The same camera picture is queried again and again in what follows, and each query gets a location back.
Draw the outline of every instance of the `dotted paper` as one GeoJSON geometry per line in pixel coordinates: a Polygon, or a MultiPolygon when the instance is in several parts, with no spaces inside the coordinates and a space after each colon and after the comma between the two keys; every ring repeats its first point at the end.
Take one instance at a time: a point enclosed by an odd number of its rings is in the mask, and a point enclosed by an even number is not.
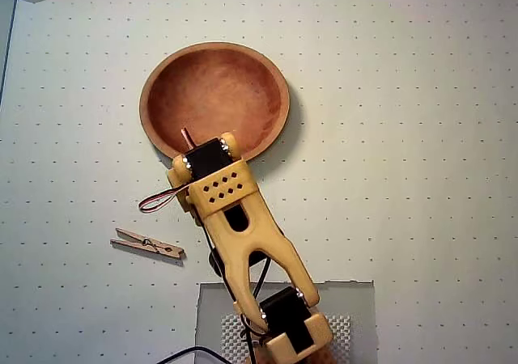
{"type": "Polygon", "coordinates": [[[251,166],[316,281],[374,280],[379,362],[515,363],[517,28],[518,0],[19,1],[0,362],[157,362],[194,343],[197,283],[218,278],[178,204],[137,210],[168,187],[138,99],[167,55],[224,40],[289,82],[287,126],[251,166]],[[113,249],[116,226],[188,258],[113,249]]]}

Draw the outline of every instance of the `gray mat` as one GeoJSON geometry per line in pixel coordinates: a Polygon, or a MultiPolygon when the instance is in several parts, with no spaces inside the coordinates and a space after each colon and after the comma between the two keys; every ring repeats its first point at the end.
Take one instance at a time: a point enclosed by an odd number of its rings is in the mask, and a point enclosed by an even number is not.
{"type": "MultiPolygon", "coordinates": [[[[282,288],[286,283],[265,283],[261,291],[262,298],[270,296],[282,288]]],[[[337,343],[346,343],[346,329],[336,327],[343,322],[347,316],[350,317],[350,340],[347,341],[347,349],[336,352],[335,358],[339,364],[376,364],[377,335],[374,308],[374,286],[371,282],[355,281],[327,281],[317,284],[321,295],[319,310],[329,315],[329,321],[336,331],[337,343]]],[[[200,298],[197,309],[196,344],[204,345],[217,352],[225,354],[225,345],[222,349],[222,320],[227,317],[234,317],[232,301],[223,284],[203,283],[200,287],[200,298]]],[[[240,326],[226,331],[227,335],[239,333],[240,326]]],[[[237,355],[228,358],[231,362],[238,364],[241,361],[242,350],[234,348],[237,355]]],[[[196,364],[213,364],[214,361],[204,354],[197,354],[196,364]]]]}

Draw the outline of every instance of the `black cable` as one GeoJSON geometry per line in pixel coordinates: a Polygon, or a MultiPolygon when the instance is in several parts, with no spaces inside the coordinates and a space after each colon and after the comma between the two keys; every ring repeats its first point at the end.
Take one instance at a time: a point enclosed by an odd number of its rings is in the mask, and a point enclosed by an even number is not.
{"type": "Polygon", "coordinates": [[[250,336],[250,331],[247,329],[244,334],[246,335],[246,345],[248,345],[248,354],[250,355],[250,364],[256,364],[256,353],[253,350],[252,336],[250,336]]]}
{"type": "Polygon", "coordinates": [[[253,289],[254,298],[257,298],[257,295],[259,294],[259,291],[262,288],[262,284],[265,282],[266,274],[268,273],[268,269],[270,268],[271,262],[272,260],[269,257],[266,257],[266,262],[264,267],[262,268],[261,276],[259,277],[259,280],[257,281],[255,288],[253,289]]]}
{"type": "Polygon", "coordinates": [[[165,358],[161,362],[157,362],[157,364],[167,364],[168,362],[177,360],[178,358],[181,358],[182,356],[185,356],[188,353],[192,353],[192,352],[196,352],[196,351],[208,353],[213,358],[217,358],[220,362],[224,362],[225,364],[232,364],[226,358],[224,358],[223,356],[220,356],[214,350],[206,348],[205,346],[191,346],[190,348],[183,349],[180,352],[176,352],[176,353],[172,354],[171,356],[169,356],[168,358],[165,358]]]}

